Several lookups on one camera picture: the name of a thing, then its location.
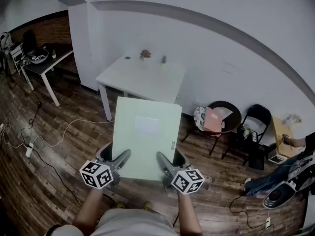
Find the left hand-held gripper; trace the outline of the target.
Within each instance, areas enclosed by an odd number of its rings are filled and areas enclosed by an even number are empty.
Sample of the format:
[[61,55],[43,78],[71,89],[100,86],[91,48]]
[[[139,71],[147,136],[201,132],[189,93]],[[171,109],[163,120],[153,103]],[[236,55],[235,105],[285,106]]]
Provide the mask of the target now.
[[118,170],[130,156],[131,150],[127,149],[112,160],[112,143],[107,143],[96,152],[94,159],[86,161],[81,167],[80,174],[84,183],[98,190],[106,186],[116,188],[121,180]]

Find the dark round-back chair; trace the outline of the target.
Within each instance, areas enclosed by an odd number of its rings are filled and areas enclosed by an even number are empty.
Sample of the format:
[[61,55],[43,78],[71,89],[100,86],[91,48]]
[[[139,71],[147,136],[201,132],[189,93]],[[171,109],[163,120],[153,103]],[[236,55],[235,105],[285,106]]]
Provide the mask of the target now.
[[214,148],[217,145],[219,137],[231,133],[240,126],[242,115],[236,106],[227,101],[215,101],[208,105],[207,107],[211,108],[212,110],[222,115],[223,120],[221,132],[212,132],[204,130],[200,131],[195,126],[195,122],[193,121],[192,126],[188,129],[187,134],[184,136],[184,138],[182,138],[181,142],[184,142],[191,133],[199,133],[205,137],[215,137],[215,142],[212,146],[212,149],[209,152],[209,154],[211,155],[214,151]]

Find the person's light grey clothing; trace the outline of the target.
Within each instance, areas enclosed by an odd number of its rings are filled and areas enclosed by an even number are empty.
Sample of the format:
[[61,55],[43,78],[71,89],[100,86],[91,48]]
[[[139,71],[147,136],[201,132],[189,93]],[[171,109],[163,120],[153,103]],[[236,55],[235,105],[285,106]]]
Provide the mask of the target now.
[[[45,236],[84,236],[71,225],[53,226]],[[90,236],[178,236],[168,221],[159,214],[143,209],[110,209],[96,224]]]

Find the person's right forearm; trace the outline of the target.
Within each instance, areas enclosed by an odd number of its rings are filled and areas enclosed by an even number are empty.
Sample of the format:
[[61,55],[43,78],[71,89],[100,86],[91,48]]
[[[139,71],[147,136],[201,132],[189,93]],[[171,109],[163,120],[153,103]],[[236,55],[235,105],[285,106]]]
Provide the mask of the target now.
[[202,229],[189,195],[178,194],[179,227],[181,236],[202,236]]

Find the tan cardboard board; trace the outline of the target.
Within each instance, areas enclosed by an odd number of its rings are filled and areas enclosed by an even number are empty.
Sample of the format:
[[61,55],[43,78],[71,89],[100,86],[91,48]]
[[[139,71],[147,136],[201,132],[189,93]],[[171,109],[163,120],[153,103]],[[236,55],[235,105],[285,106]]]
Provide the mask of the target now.
[[287,134],[289,137],[293,138],[292,131],[286,126],[282,124],[282,121],[272,116],[272,124],[275,131],[275,140],[277,145],[277,155],[291,158],[298,154],[298,148],[294,148],[289,145],[285,145],[282,141],[282,134]]

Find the black desk with white legs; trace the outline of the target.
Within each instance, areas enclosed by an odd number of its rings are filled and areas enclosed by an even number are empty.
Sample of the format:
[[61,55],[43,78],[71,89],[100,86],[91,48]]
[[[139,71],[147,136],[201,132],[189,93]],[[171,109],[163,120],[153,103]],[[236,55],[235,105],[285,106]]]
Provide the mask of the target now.
[[[28,81],[30,87],[32,90],[34,90],[34,88],[32,87],[31,82],[29,81],[29,78],[26,74],[26,71],[30,71],[33,73],[36,73],[38,75],[41,76],[52,100],[54,101],[55,105],[57,107],[60,106],[51,86],[50,83],[47,79],[46,73],[50,70],[54,70],[54,67],[60,63],[62,60],[64,60],[66,57],[68,57],[70,54],[73,53],[73,48],[70,44],[44,44],[44,49],[46,49],[49,52],[49,56],[47,58],[46,61],[44,61],[41,64],[33,64],[33,63],[29,63],[29,64],[23,64],[23,62],[20,62],[21,65],[21,70],[26,78],[26,80]],[[52,58],[52,51],[56,50],[56,55],[57,57],[54,59]]]

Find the pink file box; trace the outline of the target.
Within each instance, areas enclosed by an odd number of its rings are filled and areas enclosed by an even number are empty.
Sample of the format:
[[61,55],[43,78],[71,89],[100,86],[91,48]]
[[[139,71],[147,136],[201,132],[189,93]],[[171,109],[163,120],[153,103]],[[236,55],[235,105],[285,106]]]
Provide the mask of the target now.
[[222,130],[222,115],[207,108],[205,111],[205,118],[203,124],[204,131],[221,132]]

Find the black folding chair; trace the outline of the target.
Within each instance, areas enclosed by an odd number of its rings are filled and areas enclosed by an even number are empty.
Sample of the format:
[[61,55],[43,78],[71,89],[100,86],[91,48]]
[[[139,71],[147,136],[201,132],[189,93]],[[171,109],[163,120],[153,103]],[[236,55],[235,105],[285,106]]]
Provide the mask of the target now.
[[[254,121],[261,122],[264,125],[262,131],[257,132],[250,126],[246,126],[247,119],[253,119]],[[232,147],[239,150],[235,153],[236,155],[243,157],[243,166],[251,159],[252,157],[257,157],[259,155],[259,142],[264,136],[269,124],[271,123],[271,113],[270,111],[259,105],[252,105],[246,115],[241,125],[237,128],[236,134],[232,135],[230,143],[227,150],[222,154],[221,159],[224,159],[227,153]]]

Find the person's left forearm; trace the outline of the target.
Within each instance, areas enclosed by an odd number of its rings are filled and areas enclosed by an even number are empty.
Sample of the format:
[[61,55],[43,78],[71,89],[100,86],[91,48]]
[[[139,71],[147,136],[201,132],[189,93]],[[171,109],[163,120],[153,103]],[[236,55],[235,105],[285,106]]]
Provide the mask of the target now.
[[93,188],[72,222],[84,236],[90,236],[95,230],[102,197],[103,190]]

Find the black patterned bowl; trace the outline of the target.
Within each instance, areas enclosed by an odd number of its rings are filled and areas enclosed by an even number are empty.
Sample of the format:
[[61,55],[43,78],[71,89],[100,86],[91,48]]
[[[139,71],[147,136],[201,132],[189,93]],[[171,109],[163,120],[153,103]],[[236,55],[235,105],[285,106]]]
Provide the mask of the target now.
[[41,64],[47,60],[49,52],[46,49],[36,49],[29,56],[29,61],[33,64]]

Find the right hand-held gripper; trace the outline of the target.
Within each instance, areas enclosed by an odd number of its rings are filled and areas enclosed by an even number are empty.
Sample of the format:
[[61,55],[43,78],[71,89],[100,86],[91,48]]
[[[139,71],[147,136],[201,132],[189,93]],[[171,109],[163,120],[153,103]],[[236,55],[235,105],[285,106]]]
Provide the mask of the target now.
[[180,152],[174,154],[173,165],[160,151],[157,152],[157,161],[161,170],[166,173],[162,180],[166,190],[175,188],[183,195],[191,194],[197,192],[205,181],[198,169],[189,167],[189,160]]

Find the floral seat cushion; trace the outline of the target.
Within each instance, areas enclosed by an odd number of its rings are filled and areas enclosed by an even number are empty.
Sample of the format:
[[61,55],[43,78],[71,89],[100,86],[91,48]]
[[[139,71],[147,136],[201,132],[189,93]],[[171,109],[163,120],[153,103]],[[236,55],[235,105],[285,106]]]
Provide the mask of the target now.
[[198,106],[193,113],[193,119],[195,122],[195,126],[200,130],[203,131],[204,126],[204,119],[205,119],[205,113],[208,107],[206,106]]

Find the pale green box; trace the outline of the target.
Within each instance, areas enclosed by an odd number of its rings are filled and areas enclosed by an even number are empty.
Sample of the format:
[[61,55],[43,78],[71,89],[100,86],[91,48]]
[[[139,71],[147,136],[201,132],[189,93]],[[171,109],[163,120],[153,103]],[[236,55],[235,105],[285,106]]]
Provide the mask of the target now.
[[112,156],[125,150],[131,156],[119,170],[124,178],[160,181],[164,175],[157,160],[162,152],[173,160],[182,108],[180,105],[118,97]]

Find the white table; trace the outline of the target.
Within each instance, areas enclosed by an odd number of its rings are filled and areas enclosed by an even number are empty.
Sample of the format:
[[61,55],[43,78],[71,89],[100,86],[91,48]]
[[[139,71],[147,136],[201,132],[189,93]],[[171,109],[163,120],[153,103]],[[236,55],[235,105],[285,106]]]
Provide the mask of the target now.
[[153,59],[122,56],[97,77],[99,91],[108,121],[112,120],[106,87],[159,102],[174,103],[186,68],[175,62],[160,64]]

